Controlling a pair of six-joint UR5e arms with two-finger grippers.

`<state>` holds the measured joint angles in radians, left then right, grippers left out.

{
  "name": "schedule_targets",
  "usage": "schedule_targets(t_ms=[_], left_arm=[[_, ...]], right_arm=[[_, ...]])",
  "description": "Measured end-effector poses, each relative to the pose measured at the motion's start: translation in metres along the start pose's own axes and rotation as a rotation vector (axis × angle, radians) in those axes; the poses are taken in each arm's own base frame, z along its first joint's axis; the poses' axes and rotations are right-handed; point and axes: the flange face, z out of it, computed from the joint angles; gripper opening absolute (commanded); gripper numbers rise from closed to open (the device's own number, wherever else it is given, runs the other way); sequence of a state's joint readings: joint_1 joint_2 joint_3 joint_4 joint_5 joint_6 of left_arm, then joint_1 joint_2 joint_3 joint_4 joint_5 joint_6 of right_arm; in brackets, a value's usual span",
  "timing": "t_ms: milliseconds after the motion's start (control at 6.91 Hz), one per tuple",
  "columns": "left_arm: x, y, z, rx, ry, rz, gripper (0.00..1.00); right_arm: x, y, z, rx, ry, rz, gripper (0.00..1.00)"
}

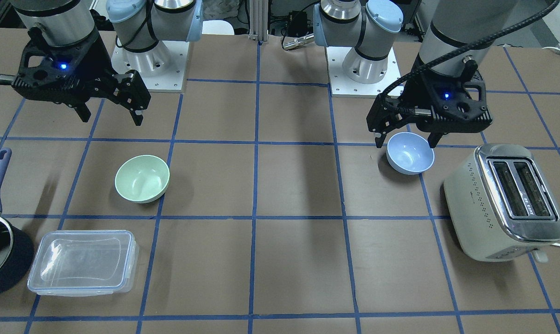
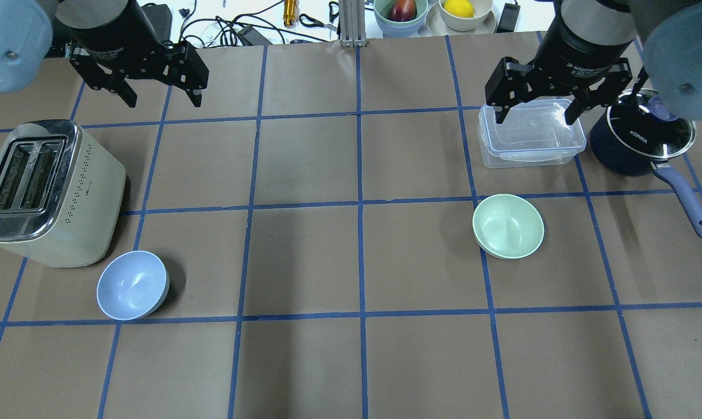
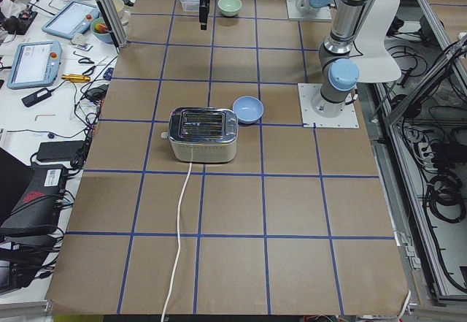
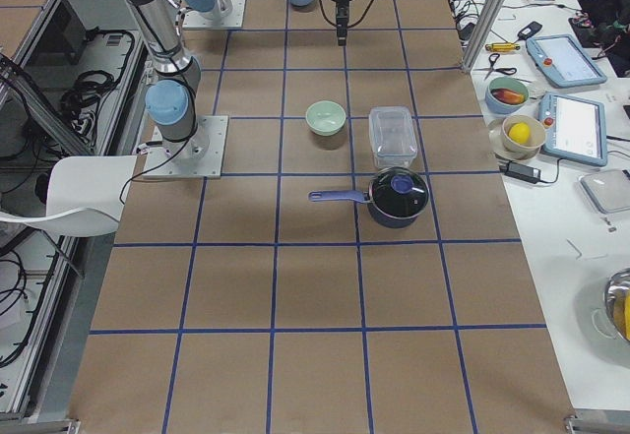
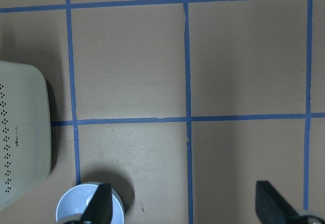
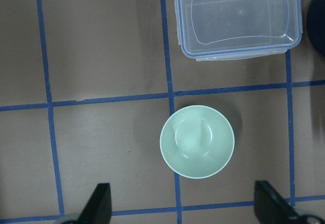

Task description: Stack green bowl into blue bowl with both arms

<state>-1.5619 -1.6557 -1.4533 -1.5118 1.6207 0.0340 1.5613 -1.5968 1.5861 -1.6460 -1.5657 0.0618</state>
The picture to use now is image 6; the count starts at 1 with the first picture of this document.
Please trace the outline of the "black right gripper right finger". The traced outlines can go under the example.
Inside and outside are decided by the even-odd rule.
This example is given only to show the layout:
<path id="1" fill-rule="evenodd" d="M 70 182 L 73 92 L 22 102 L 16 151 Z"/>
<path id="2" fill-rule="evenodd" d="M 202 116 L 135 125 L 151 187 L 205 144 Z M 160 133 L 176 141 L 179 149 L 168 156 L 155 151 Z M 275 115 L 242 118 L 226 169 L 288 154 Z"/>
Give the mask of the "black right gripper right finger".
<path id="1" fill-rule="evenodd" d="M 254 184 L 254 214 L 259 223 L 302 223 L 286 200 L 264 180 Z"/>

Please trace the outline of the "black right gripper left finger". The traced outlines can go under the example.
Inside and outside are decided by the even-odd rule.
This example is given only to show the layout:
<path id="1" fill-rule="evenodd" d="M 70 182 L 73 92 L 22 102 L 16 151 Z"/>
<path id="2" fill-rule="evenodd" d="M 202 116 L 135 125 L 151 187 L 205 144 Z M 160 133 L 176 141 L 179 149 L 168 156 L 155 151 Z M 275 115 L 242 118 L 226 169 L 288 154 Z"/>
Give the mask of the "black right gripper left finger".
<path id="1" fill-rule="evenodd" d="M 110 223 L 112 200 L 110 183 L 99 183 L 77 219 L 77 223 Z"/>

